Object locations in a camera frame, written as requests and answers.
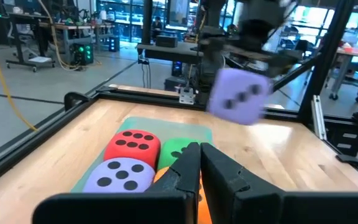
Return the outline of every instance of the gray floor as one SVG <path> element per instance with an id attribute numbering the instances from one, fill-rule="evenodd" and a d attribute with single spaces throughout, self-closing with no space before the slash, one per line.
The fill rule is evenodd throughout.
<path id="1" fill-rule="evenodd" d="M 108 84 L 130 85 L 142 87 L 142 66 L 136 63 L 137 53 L 133 46 L 122 44 L 120 52 L 96 53 L 95 59 L 102 65 L 92 65 L 82 72 L 68 72 L 60 67 L 46 66 L 33 73 L 30 68 L 12 65 L 6 68 L 5 59 L 11 58 L 12 50 L 0 46 L 0 64 L 6 83 L 15 103 L 23 115 L 33 124 L 45 119 L 59 110 L 65 93 L 77 91 L 87 93 L 103 81 L 115 76 Z M 152 88 L 163 89 L 164 81 L 170 76 L 171 65 L 168 61 L 150 59 L 152 72 Z M 268 99 L 268 103 L 282 105 L 288 110 L 298 110 L 305 87 L 305 76 L 293 80 Z M 350 117 L 358 111 L 355 104 L 357 88 L 343 85 L 339 91 L 339 99 L 328 99 L 329 88 L 321 92 L 323 111 L 326 114 Z M 0 95 L 3 95 L 0 83 Z M 5 97 L 0 96 L 0 147 L 26 130 L 26 126 L 15 116 Z"/>

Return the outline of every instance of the red dice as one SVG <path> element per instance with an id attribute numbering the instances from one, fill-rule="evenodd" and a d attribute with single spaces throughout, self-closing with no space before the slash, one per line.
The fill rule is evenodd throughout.
<path id="1" fill-rule="evenodd" d="M 142 130 L 125 130 L 110 140 L 103 160 L 118 157 L 133 158 L 143 161 L 155 169 L 160 147 L 160 140 L 152 133 Z"/>

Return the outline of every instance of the black dot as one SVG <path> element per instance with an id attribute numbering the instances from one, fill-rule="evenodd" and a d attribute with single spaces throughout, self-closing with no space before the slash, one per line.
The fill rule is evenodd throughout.
<path id="1" fill-rule="evenodd" d="M 109 177 L 102 177 L 98 180 L 98 185 L 100 187 L 106 187 L 111 184 L 111 179 Z"/>
<path id="2" fill-rule="evenodd" d="M 119 162 L 110 162 L 107 167 L 110 169 L 118 169 L 121 166 L 121 164 Z"/>
<path id="3" fill-rule="evenodd" d="M 116 144 L 119 146 L 123 146 L 123 145 L 127 144 L 127 142 L 125 140 L 118 140 L 118 141 L 116 141 Z"/>
<path id="4" fill-rule="evenodd" d="M 153 140 L 153 139 L 154 139 L 154 137 L 153 137 L 153 136 L 144 136 L 144 139 L 146 139 L 146 140 L 150 141 L 150 140 Z"/>
<path id="5" fill-rule="evenodd" d="M 143 137 L 143 134 L 140 134 L 140 133 L 134 134 L 134 138 L 142 138 L 142 137 Z"/>
<path id="6" fill-rule="evenodd" d="M 136 142 L 129 142 L 127 144 L 128 147 L 136 147 L 137 146 L 137 143 Z"/>
<path id="7" fill-rule="evenodd" d="M 128 176 L 129 176 L 128 172 L 126 172 L 124 170 L 118 171 L 116 174 L 116 177 L 120 180 L 123 180 L 123 179 L 127 178 Z"/>
<path id="8" fill-rule="evenodd" d="M 139 146 L 139 149 L 143 149 L 143 150 L 148 149 L 148 148 L 149 148 L 149 146 L 147 144 L 140 144 L 140 146 Z"/>
<path id="9" fill-rule="evenodd" d="M 171 152 L 171 155 L 175 158 L 179 158 L 181 156 L 181 153 L 180 152 Z"/>
<path id="10" fill-rule="evenodd" d="M 253 95 L 260 94 L 260 92 L 262 91 L 261 89 L 262 89 L 262 87 L 260 85 L 251 85 L 250 86 L 250 90 Z"/>
<path id="11" fill-rule="evenodd" d="M 223 107 L 228 110 L 233 109 L 234 108 L 234 100 L 225 100 Z"/>
<path id="12" fill-rule="evenodd" d="M 130 131 L 126 131 L 126 132 L 124 132 L 122 135 L 123 135 L 123 136 L 131 136 L 132 133 L 131 133 Z"/>
<path id="13" fill-rule="evenodd" d="M 247 96 L 246 92 L 241 92 L 241 93 L 237 94 L 237 100 L 238 101 L 243 103 L 243 102 L 247 101 L 247 99 L 248 99 L 248 96 Z"/>
<path id="14" fill-rule="evenodd" d="M 135 190 L 137 188 L 137 182 L 135 182 L 133 180 L 127 181 L 124 184 L 124 188 L 126 190 Z"/>
<path id="15" fill-rule="evenodd" d="M 142 172 L 144 170 L 144 167 L 140 164 L 136 164 L 132 166 L 132 171 L 134 172 Z"/>

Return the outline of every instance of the purple dice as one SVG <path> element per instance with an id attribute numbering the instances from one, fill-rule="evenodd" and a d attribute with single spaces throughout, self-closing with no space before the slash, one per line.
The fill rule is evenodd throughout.
<path id="1" fill-rule="evenodd" d="M 211 90 L 208 111 L 238 124 L 256 123 L 270 93 L 269 79 L 234 68 L 220 69 Z"/>
<path id="2" fill-rule="evenodd" d="M 153 182 L 155 172 L 147 163 L 131 158 L 104 161 L 92 171 L 85 183 L 85 193 L 144 192 Z"/>

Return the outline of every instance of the green mat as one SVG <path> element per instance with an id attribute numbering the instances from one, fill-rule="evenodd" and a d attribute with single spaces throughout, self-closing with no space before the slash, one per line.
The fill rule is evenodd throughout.
<path id="1" fill-rule="evenodd" d="M 174 123 L 162 121 L 159 119 L 149 119 L 140 117 L 127 118 L 117 130 L 117 133 L 128 129 L 139 129 L 155 134 L 161 141 L 161 145 L 171 138 L 192 138 L 200 142 L 208 142 L 212 144 L 212 131 L 204 126 L 195 124 Z M 91 164 L 82 178 L 76 183 L 71 192 L 82 192 L 86 180 L 91 172 L 103 162 L 104 149 L 98 158 Z"/>

